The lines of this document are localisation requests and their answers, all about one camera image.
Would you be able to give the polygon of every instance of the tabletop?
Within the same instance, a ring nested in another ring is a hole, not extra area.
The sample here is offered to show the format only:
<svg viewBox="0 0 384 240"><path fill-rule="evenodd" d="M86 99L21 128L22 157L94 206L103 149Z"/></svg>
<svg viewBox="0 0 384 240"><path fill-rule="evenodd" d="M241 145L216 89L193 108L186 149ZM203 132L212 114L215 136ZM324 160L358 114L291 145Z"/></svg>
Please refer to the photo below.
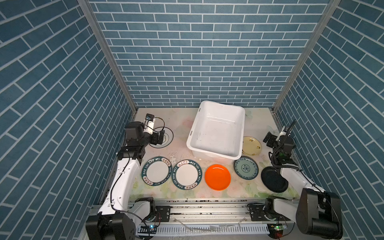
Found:
<svg viewBox="0 0 384 240"><path fill-rule="evenodd" d="M157 149L151 146L145 148L140 172L135 177L130 199L134 200L141 197L153 197L154 199L265 199L269 195L285 197L287 199L299 198L296 190L289 185L288 189L282 193L274 193L268 190L262 180L261 171L271 166L268 152L272 151L263 143L263 139L268 131L277 135L279 133L277 126L272 118L268 108L245 108L245 125L244 136L251 136L259 140L262 151L259 155L252 158L259 167L259 173L255 179L245 180L239 177L233 168L233 161L207 161L198 159L193 156L191 150L187 148L186 142L188 134L194 122L198 108L140 108L135 116L135 121L144 122L147 113L160 117L164 120L165 126L170 128L174 133L173 141L165 148ZM159 119L155 121L155 127L162 127L163 122ZM149 186L141 178L141 171L144 164L153 157L161 156L169 159L174 167L178 162L184 159L196 161L203 170L213 164L221 164L225 166L231 174L231 183L229 187L223 191L215 191L208 187L205 180L202 179L198 186L190 190L182 190L177 188L172 179L169 178L165 183L159 186Z"/></svg>

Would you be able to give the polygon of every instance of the blue tile wall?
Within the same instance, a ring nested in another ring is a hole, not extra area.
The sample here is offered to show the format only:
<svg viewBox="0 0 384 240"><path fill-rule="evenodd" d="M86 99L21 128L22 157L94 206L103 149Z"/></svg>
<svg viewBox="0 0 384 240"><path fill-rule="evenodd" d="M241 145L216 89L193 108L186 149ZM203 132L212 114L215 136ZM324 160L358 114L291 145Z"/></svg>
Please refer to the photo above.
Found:
<svg viewBox="0 0 384 240"><path fill-rule="evenodd" d="M384 4L342 0L278 113L305 172L340 195L345 239L384 233Z"/></svg>
<svg viewBox="0 0 384 240"><path fill-rule="evenodd" d="M139 107L271 107L328 0L91 0Z"/></svg>
<svg viewBox="0 0 384 240"><path fill-rule="evenodd" d="M131 110L76 0L0 1L0 239L76 239Z"/></svg>

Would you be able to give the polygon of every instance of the floral tabletop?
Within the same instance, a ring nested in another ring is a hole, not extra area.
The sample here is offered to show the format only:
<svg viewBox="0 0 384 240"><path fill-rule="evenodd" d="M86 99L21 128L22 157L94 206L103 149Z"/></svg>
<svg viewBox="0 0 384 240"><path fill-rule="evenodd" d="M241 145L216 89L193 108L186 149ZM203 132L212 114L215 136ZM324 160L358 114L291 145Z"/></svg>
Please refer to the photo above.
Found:
<svg viewBox="0 0 384 240"><path fill-rule="evenodd" d="M245 180L239 177L233 168L233 161L207 161L198 159L193 156L192 152L187 148L186 142L189 131L192 127L198 108L140 108L135 117L135 121L144 121L147 113L160 117L165 121L166 127L174 132L174 139L170 145L162 149L156 149L151 146L146 147L146 154L141 163L139 174L135 177L133 189L130 199L134 200L140 197L153 197L155 199L228 199L228 198L252 198L265 199L269 195L285 197L288 199L298 198L296 190L289 185L288 189L282 193L274 193L268 190L261 180L261 171L271 166L268 158L268 152L271 148L262 142L263 138L270 131L272 134L278 134L277 126L270 114L268 108L245 108L245 126L244 136L251 136L260 141L262 151L259 155L251 157L259 167L259 173L255 179ZM162 126L162 121L156 119L155 127ZM202 179L200 184L190 190L181 190L177 188L172 179L168 179L159 186L149 186L141 178L141 169L144 164L151 158L162 156L169 159L174 167L178 162L184 159L196 161L203 170L212 164L221 164L225 166L231 173L231 183L229 187L223 191L215 191L208 187L205 180Z"/></svg>

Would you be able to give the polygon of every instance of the blue floral patterned plate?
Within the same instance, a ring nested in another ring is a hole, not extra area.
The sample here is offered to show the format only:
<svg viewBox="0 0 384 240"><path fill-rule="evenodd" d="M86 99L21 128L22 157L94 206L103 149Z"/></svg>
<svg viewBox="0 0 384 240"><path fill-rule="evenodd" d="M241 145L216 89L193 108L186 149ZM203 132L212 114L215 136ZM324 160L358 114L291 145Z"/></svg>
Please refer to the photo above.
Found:
<svg viewBox="0 0 384 240"><path fill-rule="evenodd" d="M255 161L246 156L241 156L241 158L237 159L233 163L233 168L237 175L245 180L252 180L259 173L259 167Z"/></svg>

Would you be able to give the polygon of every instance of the green plate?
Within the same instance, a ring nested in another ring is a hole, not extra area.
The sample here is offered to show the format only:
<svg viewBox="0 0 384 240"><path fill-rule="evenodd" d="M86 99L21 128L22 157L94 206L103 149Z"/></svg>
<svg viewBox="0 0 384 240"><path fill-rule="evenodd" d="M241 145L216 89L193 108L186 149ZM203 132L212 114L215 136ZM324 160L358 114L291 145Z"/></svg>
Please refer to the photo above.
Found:
<svg viewBox="0 0 384 240"><path fill-rule="evenodd" d="M154 157L144 165L141 171L143 181L151 186L165 183L172 172L172 164L165 157Z"/></svg>
<svg viewBox="0 0 384 240"><path fill-rule="evenodd" d="M196 187L203 177L200 165L193 160L180 161L172 170L172 181L176 187L189 190Z"/></svg>
<svg viewBox="0 0 384 240"><path fill-rule="evenodd" d="M255 161L246 156L241 156L241 158L237 159L233 163L233 168L237 175L245 180L252 180L259 173L259 167Z"/></svg>

